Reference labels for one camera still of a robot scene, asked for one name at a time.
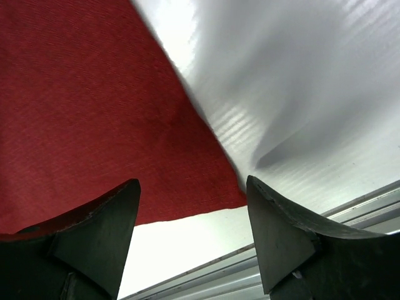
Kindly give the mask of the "dark red cloth napkin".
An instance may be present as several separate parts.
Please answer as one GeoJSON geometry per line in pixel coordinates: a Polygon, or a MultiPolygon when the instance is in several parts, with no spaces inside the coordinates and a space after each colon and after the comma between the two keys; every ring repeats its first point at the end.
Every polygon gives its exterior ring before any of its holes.
{"type": "Polygon", "coordinates": [[[129,1],[1,2],[1,231],[139,180],[138,224],[245,205],[129,1]]]}

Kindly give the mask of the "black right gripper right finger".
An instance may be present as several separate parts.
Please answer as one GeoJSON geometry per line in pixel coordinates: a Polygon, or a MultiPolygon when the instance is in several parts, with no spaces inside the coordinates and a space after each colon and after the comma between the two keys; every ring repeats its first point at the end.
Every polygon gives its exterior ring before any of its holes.
{"type": "Polygon", "coordinates": [[[399,298],[399,234],[335,222],[254,176],[246,192],[262,287],[271,299],[399,298]]]}

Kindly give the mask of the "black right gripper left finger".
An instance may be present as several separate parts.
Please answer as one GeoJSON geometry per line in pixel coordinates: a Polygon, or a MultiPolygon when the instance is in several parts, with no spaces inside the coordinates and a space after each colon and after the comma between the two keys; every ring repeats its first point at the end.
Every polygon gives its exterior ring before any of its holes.
{"type": "Polygon", "coordinates": [[[1,235],[1,299],[117,299],[139,208],[130,179],[82,206],[1,235]]]}

